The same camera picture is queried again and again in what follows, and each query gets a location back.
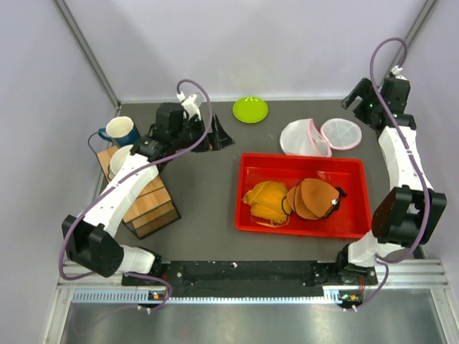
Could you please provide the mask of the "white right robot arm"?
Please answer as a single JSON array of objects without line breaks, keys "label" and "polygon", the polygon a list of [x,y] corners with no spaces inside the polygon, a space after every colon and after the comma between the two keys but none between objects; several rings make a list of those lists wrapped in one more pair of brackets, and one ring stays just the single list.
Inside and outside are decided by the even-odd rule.
[{"label": "white right robot arm", "polygon": [[361,99],[354,115],[377,134],[389,174],[389,193],[374,212],[371,229],[337,255],[334,272],[345,284],[368,276],[393,252],[426,244],[447,205],[445,194],[434,191],[422,172],[417,125],[404,111],[409,93],[410,83],[401,76],[385,77],[379,90],[364,78],[341,102],[348,108]]}]

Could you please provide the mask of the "red plastic tray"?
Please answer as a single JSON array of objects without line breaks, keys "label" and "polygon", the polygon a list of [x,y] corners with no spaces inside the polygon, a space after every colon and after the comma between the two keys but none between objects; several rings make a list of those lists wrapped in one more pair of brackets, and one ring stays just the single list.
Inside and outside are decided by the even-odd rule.
[{"label": "red plastic tray", "polygon": [[[261,219],[252,217],[250,207],[242,201],[245,193],[260,182],[276,181],[292,188],[304,178],[321,179],[347,194],[335,214],[320,220],[306,220],[294,214],[285,226],[270,228],[261,225]],[[244,153],[240,158],[235,228],[240,231],[299,237],[360,239],[371,229],[364,164],[353,158]]]}]

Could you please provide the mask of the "blue mug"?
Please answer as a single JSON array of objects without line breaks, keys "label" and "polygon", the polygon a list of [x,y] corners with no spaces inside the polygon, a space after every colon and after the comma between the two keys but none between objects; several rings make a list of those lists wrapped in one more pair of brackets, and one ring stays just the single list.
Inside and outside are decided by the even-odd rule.
[{"label": "blue mug", "polygon": [[140,139],[140,133],[130,117],[113,118],[104,128],[97,131],[98,136],[117,147],[133,145]]}]

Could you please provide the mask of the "aluminium frame rail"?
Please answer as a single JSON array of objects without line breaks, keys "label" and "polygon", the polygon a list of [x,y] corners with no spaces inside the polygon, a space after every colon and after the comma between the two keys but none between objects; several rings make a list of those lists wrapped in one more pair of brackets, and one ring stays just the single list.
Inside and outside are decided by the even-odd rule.
[{"label": "aluminium frame rail", "polygon": [[164,305],[360,305],[376,290],[444,290],[437,260],[408,259],[389,268],[338,273],[330,262],[173,261],[157,280],[116,273],[65,281],[66,302],[122,304],[152,310]]}]

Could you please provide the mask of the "white mesh laundry bag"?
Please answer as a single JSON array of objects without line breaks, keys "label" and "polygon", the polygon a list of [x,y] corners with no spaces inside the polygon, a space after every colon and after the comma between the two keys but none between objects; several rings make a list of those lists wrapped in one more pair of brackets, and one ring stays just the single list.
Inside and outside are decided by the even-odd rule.
[{"label": "white mesh laundry bag", "polygon": [[312,118],[288,123],[280,134],[280,147],[292,156],[325,157],[333,151],[357,147],[362,139],[360,127],[343,118],[331,118],[320,129]]}]

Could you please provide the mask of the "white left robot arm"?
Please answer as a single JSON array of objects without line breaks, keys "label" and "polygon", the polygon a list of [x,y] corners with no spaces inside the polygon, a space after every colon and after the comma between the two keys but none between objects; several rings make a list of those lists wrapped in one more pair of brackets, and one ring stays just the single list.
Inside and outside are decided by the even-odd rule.
[{"label": "white left robot arm", "polygon": [[102,277],[117,272],[138,274],[150,285],[162,278],[160,255],[115,240],[123,217],[169,161],[189,151],[218,151],[234,143],[213,110],[207,121],[202,120],[199,107],[209,101],[206,93],[185,96],[179,92],[177,98],[158,107],[148,133],[133,144],[101,195],[78,216],[69,215],[62,222],[58,270],[63,279],[70,279],[64,272],[65,259]]}]

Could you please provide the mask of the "yellow lace bra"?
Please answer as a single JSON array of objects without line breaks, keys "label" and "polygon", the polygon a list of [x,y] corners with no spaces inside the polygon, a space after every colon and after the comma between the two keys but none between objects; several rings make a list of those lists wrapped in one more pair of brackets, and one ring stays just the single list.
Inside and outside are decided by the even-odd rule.
[{"label": "yellow lace bra", "polygon": [[250,189],[242,197],[242,202],[250,207],[253,222],[277,228],[290,221],[292,208],[286,200],[287,192],[284,183],[263,181]]}]

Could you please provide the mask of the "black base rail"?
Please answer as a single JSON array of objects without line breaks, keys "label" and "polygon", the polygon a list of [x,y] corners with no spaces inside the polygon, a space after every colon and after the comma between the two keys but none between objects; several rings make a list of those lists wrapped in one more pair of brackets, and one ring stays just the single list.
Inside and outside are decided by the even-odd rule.
[{"label": "black base rail", "polygon": [[373,268],[339,270],[317,261],[172,261],[157,277],[172,286],[174,297],[318,296],[325,286],[377,284]]}]

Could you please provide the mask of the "orange smooth bra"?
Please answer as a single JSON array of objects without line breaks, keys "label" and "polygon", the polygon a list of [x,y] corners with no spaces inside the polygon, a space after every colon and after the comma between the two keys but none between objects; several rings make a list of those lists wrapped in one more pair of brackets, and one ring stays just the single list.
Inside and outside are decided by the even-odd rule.
[{"label": "orange smooth bra", "polygon": [[283,211],[286,206],[306,220],[327,219],[338,211],[341,200],[347,193],[340,187],[316,178],[304,178],[287,192],[282,200]]}]

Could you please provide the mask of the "white ceramic bowl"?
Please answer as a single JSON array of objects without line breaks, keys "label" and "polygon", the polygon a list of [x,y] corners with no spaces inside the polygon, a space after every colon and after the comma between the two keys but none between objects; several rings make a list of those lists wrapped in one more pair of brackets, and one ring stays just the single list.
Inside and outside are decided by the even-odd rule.
[{"label": "white ceramic bowl", "polygon": [[126,157],[131,153],[131,148],[133,145],[125,145],[119,148],[111,157],[109,166],[108,166],[108,179],[111,181],[116,176],[116,174],[121,170]]}]

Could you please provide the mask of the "green plastic bowl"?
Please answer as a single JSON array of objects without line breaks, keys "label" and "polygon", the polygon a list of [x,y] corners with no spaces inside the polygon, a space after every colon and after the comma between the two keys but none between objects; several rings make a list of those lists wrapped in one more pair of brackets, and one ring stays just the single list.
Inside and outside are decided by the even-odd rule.
[{"label": "green plastic bowl", "polygon": [[232,107],[235,118],[246,124],[261,122],[267,117],[268,111],[268,104],[255,96],[242,97]]}]

